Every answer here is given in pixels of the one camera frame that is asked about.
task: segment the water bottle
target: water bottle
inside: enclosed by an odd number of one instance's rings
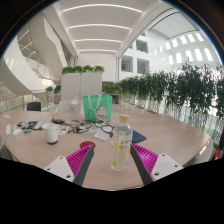
[[[75,100],[71,101],[70,111],[71,111],[71,122],[75,123],[75,121],[78,120],[78,114],[79,114],[79,101],[77,97],[75,98]]]
[[[132,129],[129,122],[128,114],[120,114],[120,123],[113,130],[113,161],[112,169],[122,171],[126,168],[127,160],[130,155],[132,142]]]

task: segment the mouse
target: mouse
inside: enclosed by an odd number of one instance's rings
[[[21,129],[15,129],[12,134],[18,135],[20,132],[21,132]]]

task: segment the pink object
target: pink object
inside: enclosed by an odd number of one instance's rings
[[[79,149],[78,151],[66,157],[68,165],[70,166],[74,176],[76,176],[76,174],[78,173],[79,168],[81,167],[82,162],[91,146],[92,145],[88,145],[85,148]]]
[[[147,170],[148,174],[150,175],[158,158],[158,155],[154,152],[151,152],[148,149],[145,149],[139,145],[135,145],[132,143],[132,146],[138,153],[139,158],[141,159],[145,169]]]

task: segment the white ceiling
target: white ceiling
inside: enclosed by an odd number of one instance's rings
[[[168,38],[173,38],[182,33],[196,31],[198,29],[180,13],[174,13],[157,23],[153,27],[153,30],[160,32]]]
[[[81,7],[63,12],[63,10],[93,4],[113,4],[141,10],[134,10],[108,7],[92,6]],[[161,17],[152,30],[160,33],[167,39],[184,32],[196,30],[191,22],[182,16],[173,6],[160,0],[61,0],[54,4],[55,12],[67,32],[71,43],[77,54],[83,53],[79,50],[102,49],[119,52],[118,57],[128,46],[148,27],[148,25]],[[85,26],[69,28],[70,26],[86,24],[109,24],[128,27],[128,29],[106,26]],[[111,41],[75,41],[80,39],[107,39]]]

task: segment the white mug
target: white mug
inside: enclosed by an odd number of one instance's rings
[[[42,126],[44,136],[47,140],[47,143],[54,144],[58,141],[58,133],[61,129],[60,124],[48,123]]]

